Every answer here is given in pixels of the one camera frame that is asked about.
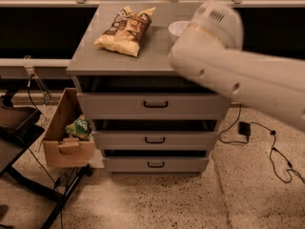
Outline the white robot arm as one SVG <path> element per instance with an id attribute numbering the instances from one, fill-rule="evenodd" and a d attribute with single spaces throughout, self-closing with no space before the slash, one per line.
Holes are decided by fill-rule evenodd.
<path id="1" fill-rule="evenodd" d="M 231 7 L 207 1 L 169 52 L 184 78 L 305 130 L 305 62 L 245 52 L 243 22 Z"/>

